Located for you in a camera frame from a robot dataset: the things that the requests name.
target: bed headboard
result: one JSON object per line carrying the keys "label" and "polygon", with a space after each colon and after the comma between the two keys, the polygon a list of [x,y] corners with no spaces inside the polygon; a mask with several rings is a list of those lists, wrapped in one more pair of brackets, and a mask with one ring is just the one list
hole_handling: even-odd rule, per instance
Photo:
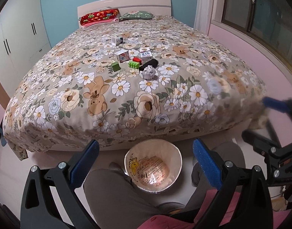
{"label": "bed headboard", "polygon": [[154,15],[171,15],[170,0],[100,0],[79,6],[78,21],[82,16],[99,11],[103,7],[118,8],[121,15],[137,10],[148,11]]}

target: green lego brick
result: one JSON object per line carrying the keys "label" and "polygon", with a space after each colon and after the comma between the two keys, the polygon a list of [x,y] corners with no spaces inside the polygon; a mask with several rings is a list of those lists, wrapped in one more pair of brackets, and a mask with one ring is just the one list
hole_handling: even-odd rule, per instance
{"label": "green lego brick", "polygon": [[113,71],[118,71],[118,70],[120,70],[121,68],[120,68],[120,66],[119,66],[119,63],[118,63],[118,62],[114,62],[114,63],[112,63],[112,69],[113,69]]}
{"label": "green lego brick", "polygon": [[139,68],[139,62],[129,61],[128,63],[130,68],[138,69]]}

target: green pillow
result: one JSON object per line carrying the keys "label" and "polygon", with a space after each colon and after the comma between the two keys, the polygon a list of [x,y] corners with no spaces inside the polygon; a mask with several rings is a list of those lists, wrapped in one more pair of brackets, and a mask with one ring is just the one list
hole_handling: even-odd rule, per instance
{"label": "green pillow", "polygon": [[126,20],[151,20],[152,18],[153,14],[147,11],[133,11],[125,13],[119,19],[120,21],[126,21]]}

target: gray pants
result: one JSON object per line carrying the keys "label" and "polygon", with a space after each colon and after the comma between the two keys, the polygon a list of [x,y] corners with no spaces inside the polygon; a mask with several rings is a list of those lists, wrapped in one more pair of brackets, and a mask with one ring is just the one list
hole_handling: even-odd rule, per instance
{"label": "gray pants", "polygon": [[[243,152],[234,143],[223,143],[214,148],[224,161],[245,167]],[[201,207],[206,192],[212,189],[202,170],[195,192],[183,211]],[[135,191],[131,179],[121,171],[98,169],[89,173],[84,192],[94,218],[101,229],[137,229],[152,216],[163,214]]]}

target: metal screw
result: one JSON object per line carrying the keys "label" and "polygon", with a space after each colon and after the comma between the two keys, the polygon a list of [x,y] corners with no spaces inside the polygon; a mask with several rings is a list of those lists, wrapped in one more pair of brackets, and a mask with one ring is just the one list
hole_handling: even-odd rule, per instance
{"label": "metal screw", "polygon": [[59,169],[64,169],[66,167],[66,163],[65,162],[61,162],[58,164]]}
{"label": "metal screw", "polygon": [[233,167],[233,163],[231,161],[226,161],[225,166],[231,168],[231,167]]}
{"label": "metal screw", "polygon": [[261,167],[259,167],[258,165],[254,166],[255,171],[260,172],[261,171]]}
{"label": "metal screw", "polygon": [[274,175],[274,177],[278,177],[278,176],[279,176],[279,170],[276,169],[276,170],[274,171],[273,175]]}
{"label": "metal screw", "polygon": [[33,166],[33,167],[31,167],[31,172],[36,172],[36,170],[38,169],[38,167],[37,166]]}

